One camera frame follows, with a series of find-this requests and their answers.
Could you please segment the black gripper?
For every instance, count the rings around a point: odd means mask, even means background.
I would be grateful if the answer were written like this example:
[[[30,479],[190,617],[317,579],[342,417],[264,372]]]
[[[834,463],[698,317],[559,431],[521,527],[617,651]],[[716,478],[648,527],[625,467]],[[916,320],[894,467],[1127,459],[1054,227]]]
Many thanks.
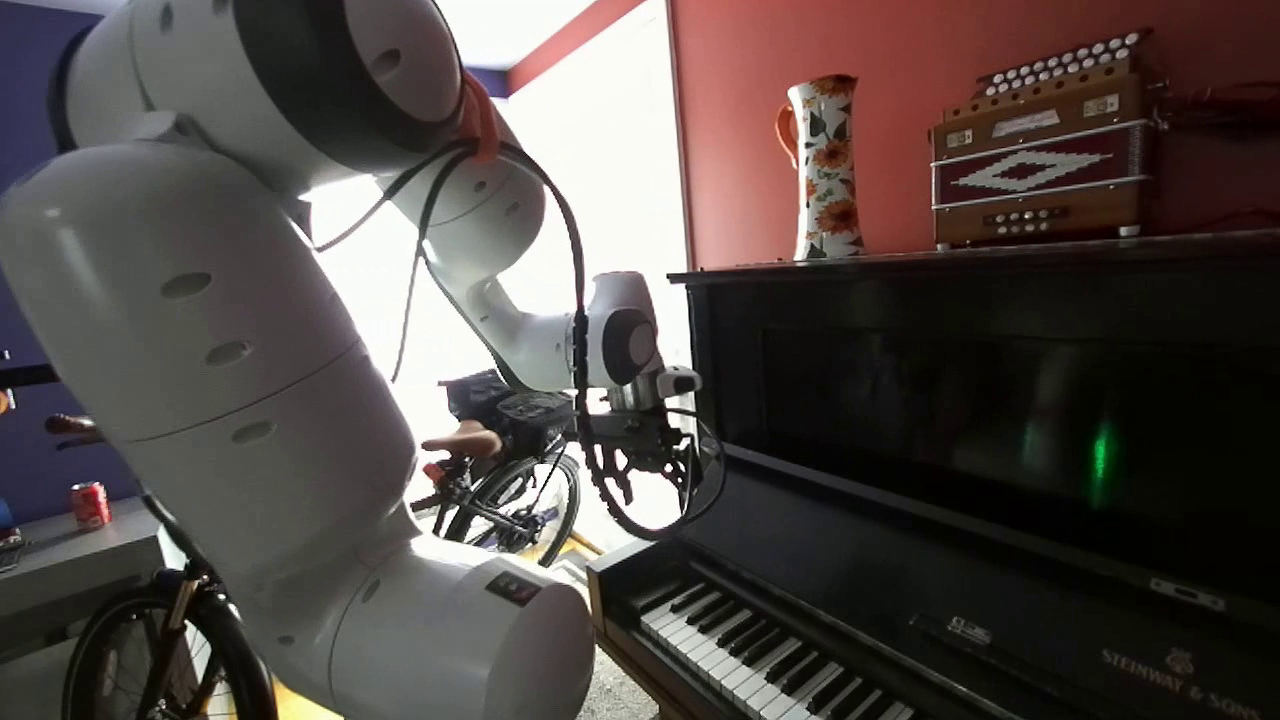
[[[686,402],[700,391],[693,368],[640,372],[631,383],[608,391],[608,473],[621,488],[638,473],[680,484],[689,478],[689,447],[698,435],[680,428]]]

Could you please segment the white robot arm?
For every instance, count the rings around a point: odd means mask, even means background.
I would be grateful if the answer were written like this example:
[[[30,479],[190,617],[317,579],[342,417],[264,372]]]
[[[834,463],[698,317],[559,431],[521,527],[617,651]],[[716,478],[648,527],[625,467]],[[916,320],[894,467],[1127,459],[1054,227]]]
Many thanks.
[[[312,189],[376,181],[516,383],[608,389],[651,428],[640,278],[566,311],[507,295],[546,183],[436,0],[123,0],[65,53],[58,122],[4,196],[4,282],[251,657],[342,720],[578,720],[586,597],[418,527],[409,422],[299,226]]]

